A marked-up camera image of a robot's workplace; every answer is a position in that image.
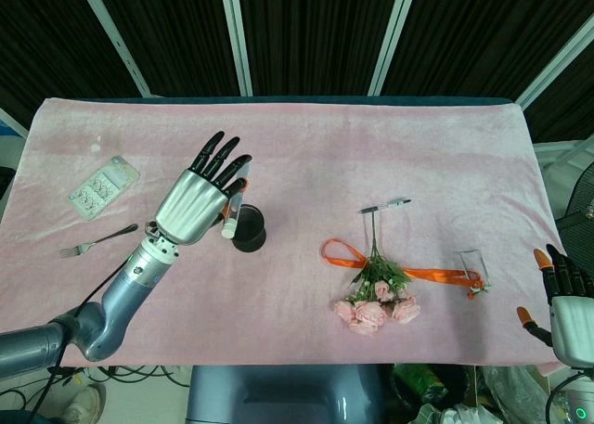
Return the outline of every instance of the plastic bag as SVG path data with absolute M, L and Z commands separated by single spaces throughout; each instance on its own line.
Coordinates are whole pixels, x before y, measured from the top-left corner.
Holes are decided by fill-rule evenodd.
M 440 412 L 430 404 L 426 404 L 419 410 L 419 415 L 409 424 L 503 424 L 503 421 L 493 416 L 482 405 L 478 407 L 467 407 L 466 405 L 454 405 Z
M 510 424 L 542 424 L 549 397 L 525 366 L 483 366 L 484 381 Z M 562 421 L 551 414 L 551 423 Z

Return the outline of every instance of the pink rose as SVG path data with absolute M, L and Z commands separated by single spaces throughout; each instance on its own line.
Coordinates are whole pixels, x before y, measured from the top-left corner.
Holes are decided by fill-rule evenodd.
M 334 303 L 334 313 L 339 315 L 347 324 L 356 324 L 355 308 L 351 303 L 345 301 Z
M 394 298 L 394 293 L 390 292 L 390 285 L 386 282 L 376 282 L 375 283 L 375 295 L 380 300 L 380 302 L 389 302 Z
M 412 319 L 417 317 L 420 313 L 420 305 L 417 305 L 417 299 L 412 296 L 405 301 L 399 302 L 394 305 L 392 311 L 392 319 L 399 324 L 407 324 Z
M 374 327 L 383 325 L 388 318 L 379 302 L 358 302 L 355 309 L 357 320 Z
M 351 331 L 357 334 L 362 334 L 364 336 L 369 336 L 370 334 L 373 334 L 378 330 L 377 325 L 368 324 L 367 322 L 350 324 L 349 328 L 351 329 Z

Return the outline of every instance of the pen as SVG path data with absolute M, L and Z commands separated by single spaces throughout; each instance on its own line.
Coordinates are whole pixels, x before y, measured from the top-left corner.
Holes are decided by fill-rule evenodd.
M 402 206 L 403 204 L 407 204 L 410 201 L 411 201 L 410 199 L 404 199 L 404 198 L 392 199 L 392 200 L 388 201 L 387 203 L 378 204 L 377 206 L 371 206 L 370 208 L 365 208 L 360 211 L 357 211 L 357 213 L 369 213 L 369 212 L 380 211 L 382 209 L 392 208 L 394 206 Z

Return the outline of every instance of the orange finger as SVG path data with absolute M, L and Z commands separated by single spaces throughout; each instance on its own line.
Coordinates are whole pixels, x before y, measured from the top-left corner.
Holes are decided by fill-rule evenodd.
M 553 263 L 550 261 L 548 255 L 541 250 L 535 250 L 535 259 L 536 263 L 538 263 L 538 269 L 541 271 L 545 268 L 553 267 Z
M 516 308 L 516 313 L 518 314 L 518 318 L 520 319 L 520 322 L 522 322 L 523 326 L 528 322 L 534 322 L 533 318 L 530 316 L 530 313 L 528 313 L 528 310 L 526 310 L 523 306 Z

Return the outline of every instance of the cable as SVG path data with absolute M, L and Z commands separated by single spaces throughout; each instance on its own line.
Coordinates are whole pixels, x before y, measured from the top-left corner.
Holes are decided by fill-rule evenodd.
M 22 392 L 15 390 L 15 389 L 8 389 L 8 390 L 4 390 L 3 392 L 0 392 L 0 396 L 7 394 L 7 393 L 16 393 L 18 396 L 20 396 L 20 400 L 22 401 L 22 406 L 20 407 L 20 410 L 25 409 L 25 405 L 27 405 L 27 397 Z
M 119 377 L 130 376 L 130 375 L 134 375 L 135 373 L 140 373 L 140 370 L 142 370 L 144 367 L 145 366 L 140 366 L 139 368 L 134 369 L 134 368 L 130 368 L 129 366 L 120 366 L 120 368 L 123 368 L 124 370 L 129 371 L 129 373 L 124 373 L 124 374 L 118 375 L 118 376 Z
M 122 378 L 124 376 L 130 376 L 130 375 L 134 375 L 134 374 L 137 374 L 140 376 L 148 376 L 150 378 L 163 378 L 163 377 L 167 376 L 166 374 L 151 375 L 150 373 L 144 373 L 144 372 L 140 371 L 144 367 L 145 366 L 141 366 L 140 368 L 137 368 L 136 370 L 134 370 L 133 368 L 130 368 L 129 366 L 118 366 L 118 368 L 123 368 L 124 370 L 127 370 L 130 373 L 123 373 L 121 375 L 116 373 L 115 375 L 112 375 L 112 376 L 114 376 L 116 378 Z
M 109 276 L 107 276 L 105 278 L 105 280 L 103 280 L 95 289 L 93 289 L 91 291 L 91 293 L 88 296 L 86 296 L 86 298 L 81 302 L 81 304 L 78 305 L 78 308 L 76 308 L 76 311 L 74 312 L 74 315 L 73 315 L 74 317 L 78 317 L 78 315 L 83 310 L 84 306 L 91 300 L 91 298 L 95 294 L 97 294 L 97 292 L 100 289 L 102 289 L 110 280 L 112 280 L 120 272 L 120 270 L 122 270 L 123 266 L 126 263 L 127 263 L 127 260 L 124 260 L 120 264 L 120 266 L 117 267 L 117 269 L 115 271 L 113 271 Z M 62 363 L 62 358 L 64 357 L 64 353 L 66 352 L 66 347 L 68 346 L 70 339 L 71 339 L 70 331 L 66 330 L 66 333 L 64 335 L 64 341 L 62 343 L 62 347 L 59 350 L 58 359 L 56 359 L 56 364 L 54 365 L 55 370 L 53 371 L 53 373 L 50 375 L 49 379 L 47 380 L 47 384 L 44 386 L 41 396 L 37 400 L 37 403 L 35 403 L 35 407 L 32 409 L 31 414 L 29 415 L 29 418 L 27 419 L 26 424 L 32 424 L 33 420 L 35 419 L 35 415 L 39 411 L 39 407 L 41 407 L 41 404 L 43 403 L 45 397 L 47 396 L 47 392 L 49 392 L 50 387 L 52 385 L 54 385 L 54 383 L 55 383 L 54 379 L 56 378 L 56 374 L 57 374 L 59 365 Z
M 53 381 L 53 382 L 51 383 L 50 387 L 51 387 L 52 385 L 56 385 L 56 384 L 58 384 L 58 383 L 62 382 L 63 380 L 66 380 L 66 379 L 70 379 L 70 378 L 72 378 L 72 377 L 73 377 L 75 374 L 77 374 L 77 373 L 74 373 L 74 374 L 72 374 L 72 375 L 70 375 L 70 376 L 66 376 L 66 377 L 64 377 L 64 378 L 56 379 L 55 381 Z M 41 390 L 43 390 L 44 388 L 45 388 L 45 386 L 44 386 L 44 387 L 42 387 L 41 389 L 39 389 L 37 392 L 35 392 L 35 393 L 34 393 L 34 394 L 31 396 L 31 398 L 29 398 L 29 399 L 27 400 L 27 402 L 25 403 L 25 406 L 26 406 L 28 403 L 30 403 L 30 402 L 32 401 L 32 399 L 33 399 L 35 396 L 37 396 L 37 395 L 38 395 L 38 394 L 41 392 Z
M 101 383 L 102 383 L 102 382 L 107 382 L 107 381 L 108 381 L 108 380 L 110 380 L 110 379 L 113 379 L 113 380 L 115 380 L 116 382 L 121 382 L 122 384 L 137 384 L 138 382 L 142 382 L 142 381 L 143 381 L 143 380 L 145 380 L 145 379 L 148 379 L 148 378 L 152 378 L 152 377 L 154 377 L 155 375 L 153 375 L 153 373 L 154 373 L 155 371 L 157 371 L 157 368 L 159 368 L 159 367 L 158 367 L 158 366 L 155 366 L 155 367 L 152 369 L 152 371 L 151 371 L 150 373 L 147 373 L 147 374 L 146 374 L 144 377 L 142 377 L 142 378 L 140 378 L 140 379 L 134 379 L 134 380 L 118 379 L 118 377 L 111 375 L 111 374 L 108 372 L 108 370 L 106 370 L 104 367 L 102 367 L 102 366 L 98 366 L 97 368 L 98 368 L 98 370 L 99 370 L 101 373 L 103 373 L 105 376 L 107 376 L 107 378 L 106 378 L 106 379 L 95 379 L 95 378 L 93 378 L 93 377 L 91 376 L 91 374 L 89 373 L 89 374 L 87 375 L 87 377 L 88 377 L 89 379 L 91 379 L 92 381 L 94 381 L 94 382 L 101 382 Z
M 179 385 L 180 387 L 186 387 L 189 389 L 189 385 L 187 384 L 182 384 L 181 382 L 176 381 L 175 379 L 172 378 L 170 373 L 167 373 L 167 371 L 165 370 L 164 366 L 160 366 L 161 367 L 161 371 L 165 374 L 165 376 L 167 377 L 168 380 L 170 380 L 173 384 L 175 385 Z
M 555 387 L 550 392 L 549 398 L 547 400 L 547 405 L 545 406 L 545 419 L 547 420 L 547 424 L 550 424 L 550 406 L 553 404 L 553 399 L 557 395 L 557 393 L 559 393 L 561 391 L 561 389 L 563 387 L 565 387 L 567 384 L 572 383 L 576 379 L 583 378 L 586 375 L 587 374 L 582 371 L 582 372 L 579 372 L 579 373 L 577 373 L 577 374 L 575 374 L 573 376 L 570 376 L 569 378 L 567 378 L 566 380 L 564 380 L 561 384 L 559 384 L 557 387 Z
M 49 377 L 48 378 L 41 378 L 41 379 L 38 379 L 38 380 L 32 380 L 31 382 L 27 382 L 26 384 L 22 384 L 22 385 L 18 385 L 16 387 L 12 387 L 11 389 L 4 390 L 3 392 L 0 392 L 0 396 L 2 396 L 4 393 L 8 393 L 8 392 L 13 391 L 13 390 L 16 390 L 16 389 L 22 389 L 23 387 L 28 387 L 30 385 L 36 384 L 37 382 L 41 382 L 42 380 L 48 380 L 48 379 L 49 379 Z

